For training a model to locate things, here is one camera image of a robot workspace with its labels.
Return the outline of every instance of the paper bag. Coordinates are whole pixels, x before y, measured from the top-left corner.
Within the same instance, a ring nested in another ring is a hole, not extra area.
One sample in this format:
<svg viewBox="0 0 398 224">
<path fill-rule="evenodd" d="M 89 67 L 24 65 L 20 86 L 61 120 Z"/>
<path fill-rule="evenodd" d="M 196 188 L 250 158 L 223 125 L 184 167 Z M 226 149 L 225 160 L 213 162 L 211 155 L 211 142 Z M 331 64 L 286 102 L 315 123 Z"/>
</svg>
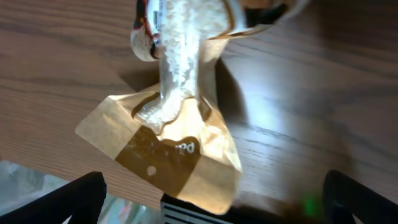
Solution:
<svg viewBox="0 0 398 224">
<path fill-rule="evenodd" d="M 225 213 L 242 169 L 220 112 L 205 99 L 195 110 L 197 100 L 187 99 L 180 116 L 156 136 L 132 116 L 157 95 L 143 91 L 109 96 L 76 133 L 165 193 L 209 212 Z"/>
</svg>

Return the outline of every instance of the wooden table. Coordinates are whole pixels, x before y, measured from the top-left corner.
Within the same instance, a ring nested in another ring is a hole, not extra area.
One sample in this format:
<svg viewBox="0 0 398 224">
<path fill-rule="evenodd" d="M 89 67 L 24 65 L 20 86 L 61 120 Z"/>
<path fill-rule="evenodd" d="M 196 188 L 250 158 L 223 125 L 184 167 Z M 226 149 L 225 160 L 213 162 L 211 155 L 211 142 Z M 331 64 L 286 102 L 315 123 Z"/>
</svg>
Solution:
<svg viewBox="0 0 398 224">
<path fill-rule="evenodd" d="M 0 155 L 68 180 L 101 171 L 109 193 L 158 208 L 161 191 L 75 134 L 106 96 L 158 81 L 157 64 L 130 49 L 133 9 L 0 0 Z M 329 169 L 398 202 L 397 10 L 395 0 L 319 0 L 231 41 L 217 71 L 244 169 L 237 204 L 279 212 L 318 195 Z"/>
</svg>

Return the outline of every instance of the table surface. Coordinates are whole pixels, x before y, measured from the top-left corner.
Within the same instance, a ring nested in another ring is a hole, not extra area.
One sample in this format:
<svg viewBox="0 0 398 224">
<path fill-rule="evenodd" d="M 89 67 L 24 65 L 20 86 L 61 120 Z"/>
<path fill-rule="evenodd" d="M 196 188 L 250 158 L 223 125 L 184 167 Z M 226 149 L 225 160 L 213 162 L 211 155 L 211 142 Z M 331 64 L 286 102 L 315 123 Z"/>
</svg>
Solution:
<svg viewBox="0 0 398 224">
<path fill-rule="evenodd" d="M 159 207 L 162 192 L 75 134 L 108 95 L 158 82 L 129 46 L 131 0 L 0 0 L 0 155 Z M 398 202 L 398 2 L 319 0 L 217 65 L 244 175 L 236 203 L 273 212 L 339 169 Z"/>
</svg>

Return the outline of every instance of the black plastic object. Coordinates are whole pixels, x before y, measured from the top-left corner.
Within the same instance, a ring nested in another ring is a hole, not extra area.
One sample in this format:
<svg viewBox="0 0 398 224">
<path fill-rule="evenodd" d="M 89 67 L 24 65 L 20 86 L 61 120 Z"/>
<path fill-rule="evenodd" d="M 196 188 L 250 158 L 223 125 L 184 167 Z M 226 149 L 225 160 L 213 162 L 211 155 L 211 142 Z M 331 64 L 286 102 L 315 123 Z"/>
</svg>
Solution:
<svg viewBox="0 0 398 224">
<path fill-rule="evenodd" d="M 398 205 L 337 170 L 326 175 L 322 200 L 327 224 L 354 224 L 353 215 L 364 224 L 398 223 Z"/>
<path fill-rule="evenodd" d="M 101 172 L 90 172 L 69 184 L 0 217 L 2 224 L 97 223 L 106 197 Z"/>
<path fill-rule="evenodd" d="M 230 208 L 225 215 L 214 215 L 204 211 L 191 203 L 183 202 L 169 195 L 163 194 L 160 200 L 162 220 L 166 224 L 276 224 L 280 223 L 279 217 L 261 211 L 255 214 L 252 209 Z"/>
</svg>

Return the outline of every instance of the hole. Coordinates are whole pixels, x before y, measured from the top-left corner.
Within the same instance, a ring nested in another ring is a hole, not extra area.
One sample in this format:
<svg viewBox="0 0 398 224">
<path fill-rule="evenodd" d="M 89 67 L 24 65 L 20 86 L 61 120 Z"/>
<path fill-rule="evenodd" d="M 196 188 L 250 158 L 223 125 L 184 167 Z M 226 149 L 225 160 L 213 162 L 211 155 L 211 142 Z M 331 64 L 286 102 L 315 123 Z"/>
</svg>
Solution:
<svg viewBox="0 0 398 224">
<path fill-rule="evenodd" d="M 149 166 L 147 169 L 148 175 L 155 175 L 156 174 L 156 168 L 154 166 Z"/>
</svg>

